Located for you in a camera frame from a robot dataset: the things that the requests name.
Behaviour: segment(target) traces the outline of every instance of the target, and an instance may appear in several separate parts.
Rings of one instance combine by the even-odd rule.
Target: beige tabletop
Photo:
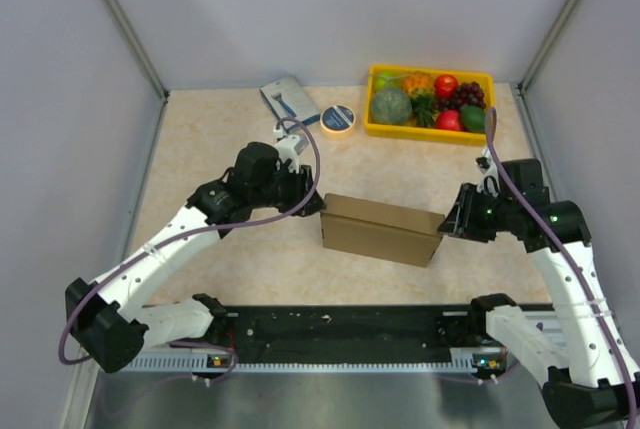
[[[446,214],[460,184],[477,182],[481,148],[368,136],[361,123],[365,88],[305,88],[318,107],[351,107],[356,133],[326,139],[315,124],[322,157],[321,194],[333,192]],[[496,84],[503,160],[529,150],[509,86]],[[274,143],[273,115],[257,89],[171,93],[144,196],[134,246],[164,226],[202,183],[216,179],[251,141]],[[302,156],[313,164],[311,149]],[[253,219],[274,215],[256,211]],[[428,267],[420,268],[322,247],[320,217],[288,218],[239,229],[178,271],[152,303],[196,293],[223,304],[437,304],[505,292],[517,302],[547,302],[542,278],[514,237],[490,244],[445,238]]]

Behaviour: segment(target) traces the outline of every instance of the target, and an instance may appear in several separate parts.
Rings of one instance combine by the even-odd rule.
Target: yellow crate
[[[443,74],[454,76],[458,83],[476,81],[484,91],[484,102],[487,107],[495,105],[495,94],[493,93],[493,79],[489,74],[481,72],[460,72],[445,71],[440,69],[427,69],[423,67],[401,67],[373,65],[369,69],[369,84],[367,86],[367,102],[364,110],[364,127],[370,136],[396,137],[400,139],[415,139],[418,141],[448,142],[450,144],[463,144],[466,146],[484,146],[487,137],[484,134],[473,134],[471,132],[443,131],[441,129],[431,129],[427,127],[391,126],[386,124],[375,124],[369,114],[369,106],[373,97],[373,82],[376,74],[390,72],[394,75],[409,75],[413,72],[425,72],[433,80]]]

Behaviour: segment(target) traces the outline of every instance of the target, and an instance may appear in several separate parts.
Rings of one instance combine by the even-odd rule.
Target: brown box
[[[327,249],[426,267],[442,241],[444,215],[327,194],[322,242]]]

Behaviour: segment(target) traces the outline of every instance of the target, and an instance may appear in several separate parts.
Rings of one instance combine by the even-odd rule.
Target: white wall
[[[159,104],[100,0],[0,14],[0,425],[48,428],[71,374],[65,287],[122,250]]]
[[[372,63],[519,80],[564,0],[120,0],[170,89],[296,74],[354,83]]]
[[[640,358],[640,5],[584,0],[528,101],[551,178],[593,235],[605,294]]]

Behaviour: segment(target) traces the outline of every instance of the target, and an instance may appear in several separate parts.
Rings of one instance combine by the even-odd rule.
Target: roll of tape
[[[344,139],[355,130],[356,115],[346,106],[331,106],[322,113],[320,126],[329,139]]]

